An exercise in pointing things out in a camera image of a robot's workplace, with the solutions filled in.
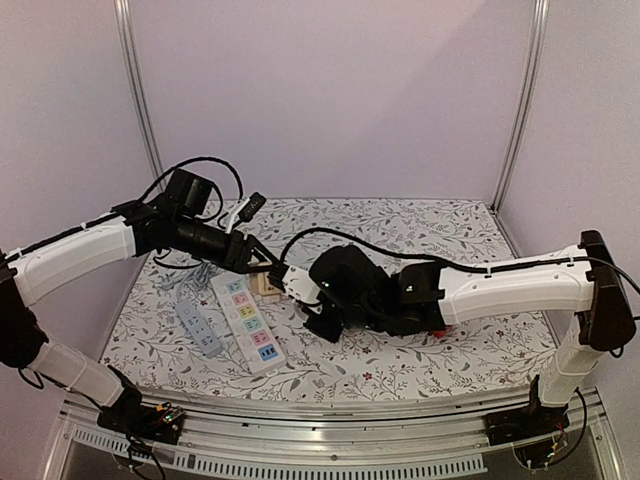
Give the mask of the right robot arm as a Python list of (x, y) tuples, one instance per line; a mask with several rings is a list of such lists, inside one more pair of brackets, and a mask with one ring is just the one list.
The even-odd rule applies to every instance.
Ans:
[(547, 255), (478, 266), (408, 254), (395, 274), (377, 266), (372, 251), (371, 244), (350, 235), (309, 269), (280, 259), (268, 277), (303, 307), (307, 329), (330, 342), (353, 325), (406, 336), (489, 316), (572, 314), (550, 364), (531, 381), (526, 405), (485, 416), (491, 445), (566, 428), (568, 404), (582, 380), (603, 354), (621, 352), (637, 331), (627, 298), (633, 280), (614, 263), (595, 230)]

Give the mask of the beige cube socket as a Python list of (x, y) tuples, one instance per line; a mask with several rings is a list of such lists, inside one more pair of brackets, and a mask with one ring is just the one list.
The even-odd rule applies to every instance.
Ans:
[(270, 283), (266, 272), (251, 273), (249, 289), (262, 303), (274, 304), (282, 300), (282, 291)]

